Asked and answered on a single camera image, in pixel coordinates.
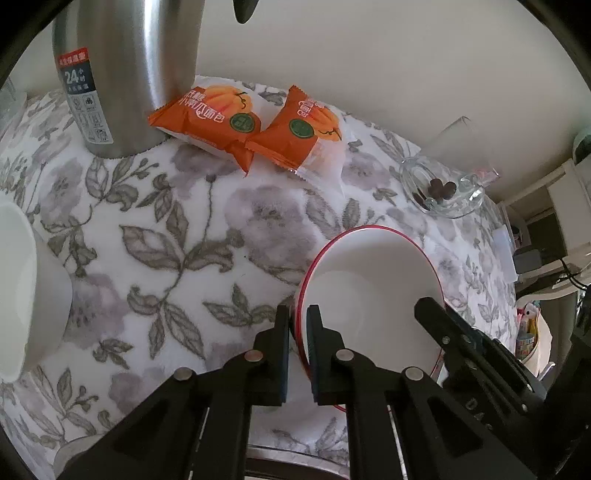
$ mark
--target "floral tablecloth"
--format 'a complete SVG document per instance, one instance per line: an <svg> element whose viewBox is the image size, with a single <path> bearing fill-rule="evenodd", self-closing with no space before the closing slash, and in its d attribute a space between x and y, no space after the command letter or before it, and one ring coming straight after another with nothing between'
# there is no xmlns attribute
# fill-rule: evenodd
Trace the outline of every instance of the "floral tablecloth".
<svg viewBox="0 0 591 480"><path fill-rule="evenodd" d="M280 106L285 91L244 84ZM311 260L339 232L380 224L433 262L446 300L514 348L515 293L504 282L486 199L458 220L431 218L404 196L398 169L418 147L345 114L357 140L344 198L325 198L262 159L236 164L171 139L102 160L83 146L60 91L28 101L0 155L0 191L18 204L72 275L60 349L0 383L0 423L31 470L53 479L59 448L108 431L179 366L221 367L269 328ZM292 342L288 402L255 408L250 443L348 463L345 416L312 402Z"/></svg>

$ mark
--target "white ceramic mug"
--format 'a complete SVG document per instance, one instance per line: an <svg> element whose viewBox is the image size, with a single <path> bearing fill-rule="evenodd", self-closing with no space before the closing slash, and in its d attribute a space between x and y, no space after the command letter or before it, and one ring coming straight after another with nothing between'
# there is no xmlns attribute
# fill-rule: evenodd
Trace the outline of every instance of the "white ceramic mug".
<svg viewBox="0 0 591 480"><path fill-rule="evenodd" d="M17 380L61 342L72 304L66 269L21 209L0 199L0 378Z"/></svg>

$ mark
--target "white wall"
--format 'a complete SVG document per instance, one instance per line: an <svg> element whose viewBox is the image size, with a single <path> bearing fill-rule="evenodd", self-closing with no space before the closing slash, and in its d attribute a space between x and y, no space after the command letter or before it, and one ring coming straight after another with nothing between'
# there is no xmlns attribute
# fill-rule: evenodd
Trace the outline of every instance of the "white wall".
<svg viewBox="0 0 591 480"><path fill-rule="evenodd" d="M43 32L31 45L16 85L57 86L50 43ZM504 174L495 197L566 160L577 130L591 124L591 92L517 0L261 0L245 25L230 0L208 0L197 69L296 83L418 144L467 115Z"/></svg>

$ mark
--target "white bowl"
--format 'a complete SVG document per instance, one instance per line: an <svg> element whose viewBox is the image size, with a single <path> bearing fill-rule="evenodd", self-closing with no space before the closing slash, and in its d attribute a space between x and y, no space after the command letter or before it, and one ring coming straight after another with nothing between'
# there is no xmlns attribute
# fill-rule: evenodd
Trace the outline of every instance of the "white bowl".
<svg viewBox="0 0 591 480"><path fill-rule="evenodd" d="M59 346L72 281L21 209L1 199L0 265L0 378L13 382Z"/></svg>
<svg viewBox="0 0 591 480"><path fill-rule="evenodd" d="M435 374L441 349L414 318L414 305L432 297L444 306L431 262L406 235L372 225L342 233L318 254L296 295L295 339L309 369L306 311L318 304L322 323L345 347L378 367L419 367Z"/></svg>

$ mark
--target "pumpkin bread package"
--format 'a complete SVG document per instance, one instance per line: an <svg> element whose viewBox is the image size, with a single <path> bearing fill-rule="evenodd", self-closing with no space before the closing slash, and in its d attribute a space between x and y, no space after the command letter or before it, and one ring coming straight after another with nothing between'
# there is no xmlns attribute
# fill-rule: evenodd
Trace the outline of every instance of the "pumpkin bread package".
<svg viewBox="0 0 591 480"><path fill-rule="evenodd" d="M340 176L349 142L355 140L342 113L292 86L271 125L246 147L295 172L314 187L343 194Z"/></svg>
<svg viewBox="0 0 591 480"><path fill-rule="evenodd" d="M266 128L279 108L240 83L197 76L192 90L148 117L153 127L223 158L248 172L246 141Z"/></svg>

